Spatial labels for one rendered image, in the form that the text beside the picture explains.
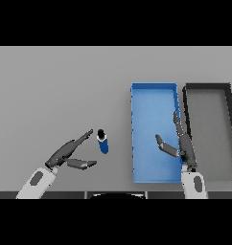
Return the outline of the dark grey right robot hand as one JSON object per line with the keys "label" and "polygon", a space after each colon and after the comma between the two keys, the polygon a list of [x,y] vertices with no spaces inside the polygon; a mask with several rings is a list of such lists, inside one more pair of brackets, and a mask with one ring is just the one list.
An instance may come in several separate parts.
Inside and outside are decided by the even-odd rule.
{"label": "dark grey right robot hand", "polygon": [[179,148],[175,148],[171,145],[165,143],[162,138],[156,134],[155,139],[158,144],[158,148],[177,158],[180,157],[181,160],[187,165],[187,170],[195,172],[197,169],[197,158],[194,150],[193,143],[189,135],[184,131],[180,118],[177,116],[176,112],[174,112],[174,125],[176,129],[176,134],[178,137],[178,145]]}

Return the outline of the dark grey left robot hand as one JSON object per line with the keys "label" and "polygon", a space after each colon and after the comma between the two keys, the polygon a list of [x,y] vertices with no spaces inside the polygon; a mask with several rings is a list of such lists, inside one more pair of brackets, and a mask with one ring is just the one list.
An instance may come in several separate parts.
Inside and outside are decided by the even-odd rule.
{"label": "dark grey left robot hand", "polygon": [[77,140],[71,140],[64,144],[49,158],[49,160],[45,163],[45,166],[49,169],[53,169],[54,167],[61,167],[64,163],[66,163],[69,167],[87,169],[88,167],[96,165],[96,161],[71,159],[71,156],[77,147],[87,140],[92,133],[93,130],[90,129]]}

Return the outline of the dark grey bin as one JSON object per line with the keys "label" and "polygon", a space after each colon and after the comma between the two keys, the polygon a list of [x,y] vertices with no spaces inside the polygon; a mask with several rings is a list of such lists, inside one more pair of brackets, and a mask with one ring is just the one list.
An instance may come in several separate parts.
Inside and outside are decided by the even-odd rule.
{"label": "dark grey bin", "polygon": [[182,93],[197,170],[206,181],[232,181],[231,84],[186,83]]}

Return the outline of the blue bin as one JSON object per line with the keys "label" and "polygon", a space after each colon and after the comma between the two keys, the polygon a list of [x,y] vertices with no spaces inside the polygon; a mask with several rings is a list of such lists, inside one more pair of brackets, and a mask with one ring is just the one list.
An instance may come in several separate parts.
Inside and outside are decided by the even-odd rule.
{"label": "blue bin", "polygon": [[182,161],[158,148],[155,135],[179,148],[174,113],[180,116],[175,82],[133,82],[130,87],[133,182],[180,183]]}

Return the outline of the blue pipe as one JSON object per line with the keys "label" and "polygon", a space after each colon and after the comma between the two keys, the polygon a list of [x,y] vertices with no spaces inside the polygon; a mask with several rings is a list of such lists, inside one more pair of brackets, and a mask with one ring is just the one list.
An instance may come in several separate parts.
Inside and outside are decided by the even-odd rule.
{"label": "blue pipe", "polygon": [[98,130],[97,141],[99,143],[100,151],[103,154],[107,154],[108,153],[108,141],[107,141],[107,136],[102,129]]}

